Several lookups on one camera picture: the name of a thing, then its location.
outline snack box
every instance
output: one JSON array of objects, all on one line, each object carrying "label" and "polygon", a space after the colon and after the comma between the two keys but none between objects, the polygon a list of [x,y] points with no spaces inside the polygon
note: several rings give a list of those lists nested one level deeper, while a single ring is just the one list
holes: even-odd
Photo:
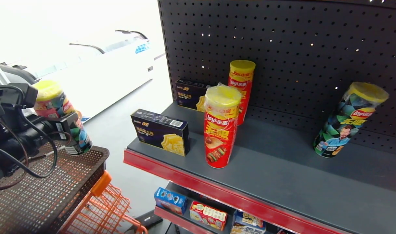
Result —
[{"label": "snack box", "polygon": [[171,210],[179,215],[183,215],[186,211],[186,197],[164,188],[157,189],[155,201],[156,206]]},{"label": "snack box", "polygon": [[185,156],[190,149],[188,123],[138,109],[131,115],[141,142]]},{"label": "snack box", "polygon": [[189,209],[191,219],[223,231],[226,224],[227,213],[214,209],[211,206],[193,201]]},{"label": "snack box", "polygon": [[266,222],[250,214],[236,210],[234,212],[231,234],[263,234]]},{"label": "snack box", "polygon": [[205,112],[205,92],[212,85],[184,79],[178,80],[175,85],[179,106]]}]

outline potato chip canister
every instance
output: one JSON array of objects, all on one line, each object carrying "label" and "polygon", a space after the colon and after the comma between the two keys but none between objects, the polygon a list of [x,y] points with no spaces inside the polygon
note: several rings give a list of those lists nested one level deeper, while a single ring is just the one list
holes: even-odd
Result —
[{"label": "potato chip canister", "polygon": [[238,107],[238,125],[244,122],[249,105],[253,75],[256,64],[248,60],[234,60],[229,64],[228,86],[233,86],[241,92],[242,98]]},{"label": "potato chip canister", "polygon": [[379,86],[352,83],[315,138],[315,152],[326,158],[335,157],[388,97]]},{"label": "potato chip canister", "polygon": [[210,87],[205,93],[205,157],[214,168],[223,168],[229,162],[237,132],[240,100],[241,93],[226,85]]},{"label": "potato chip canister", "polygon": [[[57,82],[53,80],[41,80],[33,86],[38,89],[36,104],[33,108],[39,116],[61,118],[70,113],[78,112],[74,109]],[[72,140],[65,147],[67,153],[71,155],[83,154],[90,150],[93,145],[81,123],[81,114],[79,112],[78,115],[79,118],[70,125]]]}]

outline red chip canister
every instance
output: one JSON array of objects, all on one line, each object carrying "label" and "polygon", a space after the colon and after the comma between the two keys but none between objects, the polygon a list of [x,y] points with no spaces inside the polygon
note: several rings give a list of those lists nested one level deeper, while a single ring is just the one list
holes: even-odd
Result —
[{"label": "red chip canister", "polygon": [[214,168],[223,168],[229,162],[240,100],[240,92],[226,85],[210,87],[205,94],[205,156]]},{"label": "red chip canister", "polygon": [[253,75],[256,64],[248,60],[234,60],[229,64],[228,86],[237,88],[242,95],[238,107],[238,125],[244,122],[244,117],[249,105],[251,87],[253,86]]}]

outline shopping cart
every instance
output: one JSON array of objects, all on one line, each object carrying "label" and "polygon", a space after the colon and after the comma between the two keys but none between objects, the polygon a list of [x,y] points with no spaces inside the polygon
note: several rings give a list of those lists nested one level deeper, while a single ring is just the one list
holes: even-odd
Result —
[{"label": "shopping cart", "polygon": [[148,234],[141,223],[127,215],[130,200],[123,197],[121,189],[110,184],[111,176],[107,171],[92,187],[77,209],[68,218],[61,234],[113,234],[121,233],[121,222],[135,225],[137,233]]}]

